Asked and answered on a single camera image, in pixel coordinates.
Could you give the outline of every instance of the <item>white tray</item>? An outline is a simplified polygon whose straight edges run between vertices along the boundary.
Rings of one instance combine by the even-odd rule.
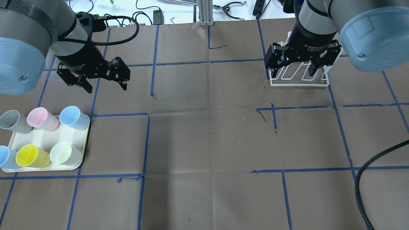
[[[21,167],[19,169],[3,169],[5,172],[31,172],[31,171],[56,171],[56,170],[74,170],[78,168],[84,159],[85,145],[87,142],[88,131],[90,129],[90,118],[88,118],[88,127],[84,130],[76,130],[60,123],[54,131],[32,130],[27,134],[13,132],[9,148],[19,151],[21,147],[27,144],[34,144],[40,149],[50,153],[52,147],[58,142],[68,142],[76,145],[76,148],[82,153],[82,158],[77,165],[58,165],[51,162],[43,169]]]

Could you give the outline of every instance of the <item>cup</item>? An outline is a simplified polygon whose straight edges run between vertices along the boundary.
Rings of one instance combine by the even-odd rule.
[[[50,151],[50,159],[54,164],[59,165],[77,165],[82,158],[81,152],[76,146],[68,142],[60,142]]]
[[[42,169],[47,167],[51,160],[47,152],[33,144],[28,144],[17,152],[16,162],[20,166]]]
[[[60,113],[60,122],[76,130],[84,130],[88,127],[88,117],[76,106],[69,106]]]
[[[58,119],[43,107],[33,109],[27,116],[27,123],[47,131],[55,130],[60,124]]]
[[[0,168],[18,169],[21,166],[16,162],[17,152],[9,149],[7,146],[0,146]]]
[[[0,127],[17,133],[29,133],[33,126],[27,123],[27,117],[17,110],[9,110],[0,117]]]

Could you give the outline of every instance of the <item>yellow cup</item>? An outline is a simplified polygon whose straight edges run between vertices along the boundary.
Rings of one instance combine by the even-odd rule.
[[[51,160],[50,155],[33,144],[23,146],[16,155],[16,162],[20,166],[45,168]]]

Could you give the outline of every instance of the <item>pink cup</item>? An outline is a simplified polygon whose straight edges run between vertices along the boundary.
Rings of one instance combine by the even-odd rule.
[[[43,107],[33,109],[27,116],[27,123],[47,131],[55,130],[60,124],[58,119]]]

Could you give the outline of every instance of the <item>blue cup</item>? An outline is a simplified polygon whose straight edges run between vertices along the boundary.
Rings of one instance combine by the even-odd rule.
[[[16,162],[17,152],[9,149],[7,146],[0,146],[0,168],[18,169],[21,166]]]
[[[88,127],[88,117],[76,106],[69,106],[60,113],[60,122],[76,130],[84,130]]]

